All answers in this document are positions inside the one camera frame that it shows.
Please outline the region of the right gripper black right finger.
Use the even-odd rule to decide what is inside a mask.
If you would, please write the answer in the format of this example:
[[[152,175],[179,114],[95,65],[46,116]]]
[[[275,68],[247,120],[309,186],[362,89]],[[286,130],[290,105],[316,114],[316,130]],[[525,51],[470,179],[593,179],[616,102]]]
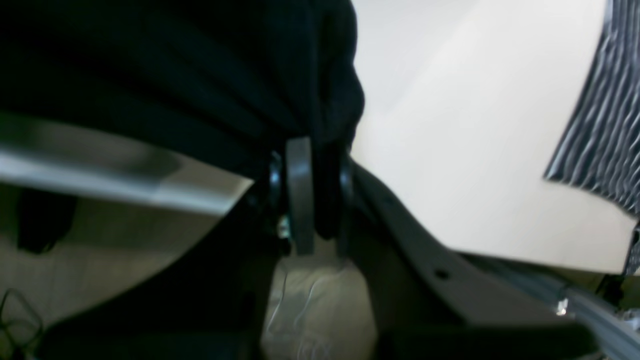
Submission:
[[[338,252],[368,287],[373,360],[576,360],[598,351],[587,326],[447,249],[381,180],[347,152],[338,159]]]

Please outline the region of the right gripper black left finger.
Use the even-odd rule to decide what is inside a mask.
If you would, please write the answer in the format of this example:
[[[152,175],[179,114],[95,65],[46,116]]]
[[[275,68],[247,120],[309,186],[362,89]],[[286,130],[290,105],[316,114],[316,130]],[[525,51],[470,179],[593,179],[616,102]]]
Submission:
[[[48,330],[39,360],[260,360],[279,260],[314,253],[313,151],[286,142],[269,173],[157,275]]]

